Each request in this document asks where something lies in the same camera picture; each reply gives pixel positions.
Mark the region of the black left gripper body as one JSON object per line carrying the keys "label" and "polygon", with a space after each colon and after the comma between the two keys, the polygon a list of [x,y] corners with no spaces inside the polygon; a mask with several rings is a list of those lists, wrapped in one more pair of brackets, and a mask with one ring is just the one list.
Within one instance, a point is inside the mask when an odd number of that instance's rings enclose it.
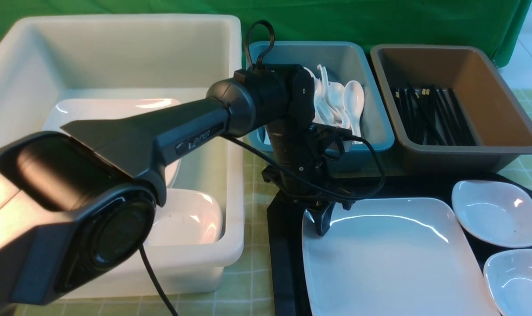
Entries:
{"label": "black left gripper body", "polygon": [[349,198],[353,192],[338,185],[328,168],[328,160],[339,160],[343,154],[332,150],[320,154],[311,126],[299,128],[290,121],[266,125],[274,161],[303,180],[282,171],[268,171],[264,180],[272,181],[290,200],[308,207],[318,202],[338,202],[350,208],[354,204]]}

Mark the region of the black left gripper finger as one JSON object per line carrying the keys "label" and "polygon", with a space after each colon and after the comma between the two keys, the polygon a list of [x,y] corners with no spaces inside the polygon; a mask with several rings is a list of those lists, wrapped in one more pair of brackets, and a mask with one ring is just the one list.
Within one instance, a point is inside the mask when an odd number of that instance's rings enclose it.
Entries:
{"label": "black left gripper finger", "polygon": [[323,237],[328,232],[335,205],[335,202],[318,202],[312,206],[312,221],[318,236]]}

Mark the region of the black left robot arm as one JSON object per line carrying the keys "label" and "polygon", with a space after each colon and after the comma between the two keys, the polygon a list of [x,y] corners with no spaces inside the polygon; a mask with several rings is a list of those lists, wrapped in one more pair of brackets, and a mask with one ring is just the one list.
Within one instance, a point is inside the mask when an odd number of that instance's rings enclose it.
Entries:
{"label": "black left robot arm", "polygon": [[304,67],[256,62],[204,99],[112,120],[78,120],[0,148],[0,316],[49,304],[122,264],[166,202],[165,168],[221,136],[267,126],[278,187],[297,201],[352,199],[324,166],[334,130],[314,126]]}

